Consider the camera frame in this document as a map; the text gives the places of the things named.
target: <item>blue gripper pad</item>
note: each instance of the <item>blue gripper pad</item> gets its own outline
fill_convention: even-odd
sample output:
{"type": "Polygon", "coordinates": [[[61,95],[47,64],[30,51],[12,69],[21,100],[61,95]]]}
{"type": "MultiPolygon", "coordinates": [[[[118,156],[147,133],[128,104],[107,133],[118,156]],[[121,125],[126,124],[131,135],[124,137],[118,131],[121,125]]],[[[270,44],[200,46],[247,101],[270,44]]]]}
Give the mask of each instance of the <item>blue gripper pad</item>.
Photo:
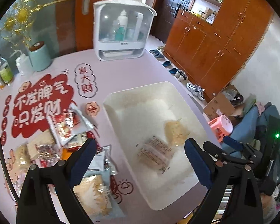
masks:
{"type": "Polygon", "coordinates": [[[193,138],[186,140],[184,144],[184,152],[186,153],[201,185],[209,190],[213,185],[211,181],[212,173],[203,159],[210,158],[211,161],[214,162],[211,156],[209,156],[207,152],[204,152],[193,138]]]}
{"type": "Polygon", "coordinates": [[[228,146],[232,147],[236,151],[242,151],[244,149],[243,145],[239,143],[238,141],[232,139],[229,136],[224,136],[223,142],[227,144],[228,146]]]}
{"type": "Polygon", "coordinates": [[[81,183],[95,154],[96,140],[87,139],[83,146],[69,157],[68,167],[70,169],[68,170],[70,171],[69,185],[71,188],[81,183]]]}

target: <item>floor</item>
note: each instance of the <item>floor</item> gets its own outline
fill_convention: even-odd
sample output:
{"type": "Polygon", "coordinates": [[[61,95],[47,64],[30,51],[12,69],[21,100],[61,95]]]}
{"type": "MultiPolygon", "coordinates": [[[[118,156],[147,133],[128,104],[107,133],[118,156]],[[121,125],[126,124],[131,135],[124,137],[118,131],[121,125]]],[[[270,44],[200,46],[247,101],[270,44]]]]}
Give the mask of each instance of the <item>floor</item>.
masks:
{"type": "MultiPolygon", "coordinates": [[[[165,44],[162,41],[158,40],[156,37],[154,37],[152,35],[149,35],[147,43],[145,45],[145,49],[149,51],[150,49],[156,49],[158,46],[163,46],[163,45],[165,45],[165,44]]],[[[163,64],[167,59],[164,59],[163,61],[159,61],[157,59],[155,59],[155,60],[156,60],[156,62],[163,64]]],[[[171,66],[168,66],[166,68],[167,68],[167,70],[170,70],[170,69],[172,69],[174,67],[177,68],[175,65],[172,64],[171,66]]],[[[187,90],[186,84],[188,82],[190,82],[190,81],[187,80],[187,81],[180,82],[180,83],[183,85],[183,87],[184,87],[185,91],[187,92],[187,94],[193,99],[194,103],[197,105],[197,107],[199,108],[200,112],[203,113],[203,109],[206,107],[207,102],[206,101],[200,101],[197,97],[193,96],[187,90]]],[[[208,117],[204,113],[203,113],[203,115],[206,118],[206,120],[209,121],[208,117]]]]}

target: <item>metal screw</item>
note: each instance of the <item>metal screw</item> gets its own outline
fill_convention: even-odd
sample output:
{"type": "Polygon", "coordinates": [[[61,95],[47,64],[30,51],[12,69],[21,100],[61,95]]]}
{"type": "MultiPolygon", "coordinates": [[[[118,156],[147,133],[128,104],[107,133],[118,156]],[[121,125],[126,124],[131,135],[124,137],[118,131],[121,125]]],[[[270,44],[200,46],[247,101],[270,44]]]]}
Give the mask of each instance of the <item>metal screw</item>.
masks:
{"type": "Polygon", "coordinates": [[[249,165],[245,165],[245,169],[246,169],[247,171],[251,171],[251,167],[250,167],[249,165]]]}
{"type": "Polygon", "coordinates": [[[65,163],[66,163],[65,160],[60,160],[60,161],[57,162],[57,165],[58,166],[63,166],[65,163]]]}
{"type": "Polygon", "coordinates": [[[36,169],[36,164],[32,164],[32,165],[30,166],[30,170],[34,170],[34,169],[36,169]]]}
{"type": "Polygon", "coordinates": [[[221,161],[216,161],[216,162],[215,162],[215,165],[216,165],[217,167],[223,167],[223,162],[221,162],[221,161]]]}

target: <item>black cable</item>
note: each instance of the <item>black cable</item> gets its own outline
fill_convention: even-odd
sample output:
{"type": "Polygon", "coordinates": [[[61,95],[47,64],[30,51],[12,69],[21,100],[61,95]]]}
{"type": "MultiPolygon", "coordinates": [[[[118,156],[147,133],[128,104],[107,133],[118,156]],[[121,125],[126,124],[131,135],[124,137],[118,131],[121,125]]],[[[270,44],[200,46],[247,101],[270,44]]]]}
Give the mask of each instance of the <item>black cable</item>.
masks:
{"type": "Polygon", "coordinates": [[[11,191],[11,193],[13,194],[13,197],[15,199],[15,201],[18,203],[19,202],[19,197],[17,192],[15,191],[15,188],[13,186],[13,183],[11,182],[7,167],[6,167],[6,163],[5,163],[5,159],[4,159],[4,153],[3,153],[3,149],[2,149],[2,144],[1,144],[1,137],[0,137],[0,162],[1,162],[1,166],[8,184],[8,187],[11,191]]]}

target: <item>white squeeze bottle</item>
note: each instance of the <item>white squeeze bottle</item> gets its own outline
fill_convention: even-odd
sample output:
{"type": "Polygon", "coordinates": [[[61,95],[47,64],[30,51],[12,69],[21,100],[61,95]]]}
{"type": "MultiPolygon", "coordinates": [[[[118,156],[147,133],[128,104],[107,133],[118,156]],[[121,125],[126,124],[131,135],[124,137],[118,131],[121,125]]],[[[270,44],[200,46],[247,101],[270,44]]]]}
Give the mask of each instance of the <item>white squeeze bottle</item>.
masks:
{"type": "Polygon", "coordinates": [[[20,50],[16,50],[15,52],[12,53],[10,57],[12,57],[17,52],[21,53],[21,55],[15,60],[19,73],[21,75],[31,76],[34,73],[34,69],[32,67],[29,56],[25,55],[20,50]]]}
{"type": "Polygon", "coordinates": [[[123,41],[127,30],[127,21],[128,21],[127,12],[123,10],[120,13],[120,16],[118,16],[117,20],[119,25],[115,34],[115,40],[123,41]]]}

